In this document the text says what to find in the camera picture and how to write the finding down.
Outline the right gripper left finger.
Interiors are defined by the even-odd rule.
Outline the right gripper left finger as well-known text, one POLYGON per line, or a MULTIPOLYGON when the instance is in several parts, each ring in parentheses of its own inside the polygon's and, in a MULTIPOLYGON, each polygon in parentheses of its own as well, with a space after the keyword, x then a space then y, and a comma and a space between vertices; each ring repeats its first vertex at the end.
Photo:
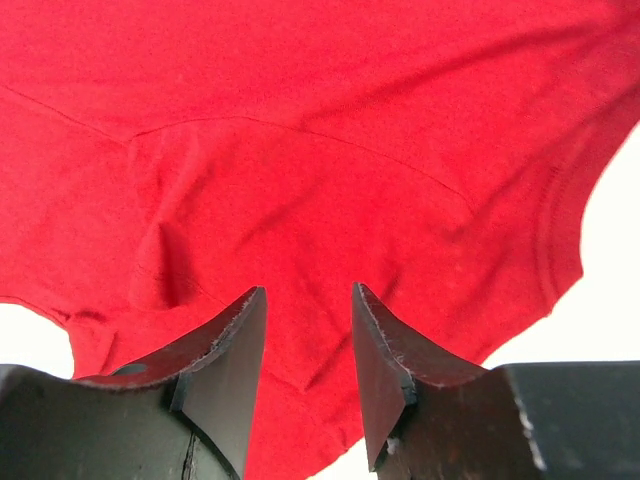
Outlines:
POLYGON ((266 333, 254 287, 108 376, 1 369, 5 479, 240 479, 266 333))

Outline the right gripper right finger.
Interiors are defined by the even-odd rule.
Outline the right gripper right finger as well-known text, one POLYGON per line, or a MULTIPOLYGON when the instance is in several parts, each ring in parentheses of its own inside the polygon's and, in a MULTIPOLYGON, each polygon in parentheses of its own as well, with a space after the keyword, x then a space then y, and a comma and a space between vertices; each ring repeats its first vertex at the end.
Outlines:
POLYGON ((364 284, 352 333, 368 466, 381 479, 635 479, 639 365, 470 363, 364 284))

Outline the dark red t shirt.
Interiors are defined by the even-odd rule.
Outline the dark red t shirt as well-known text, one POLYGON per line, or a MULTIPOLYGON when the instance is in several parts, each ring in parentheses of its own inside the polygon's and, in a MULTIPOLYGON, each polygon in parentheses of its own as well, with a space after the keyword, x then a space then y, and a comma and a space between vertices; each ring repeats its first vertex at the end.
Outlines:
POLYGON ((352 284, 485 360, 638 119, 635 1, 5 1, 1 299, 85 377, 265 287, 247 475, 303 479, 363 434, 352 284))

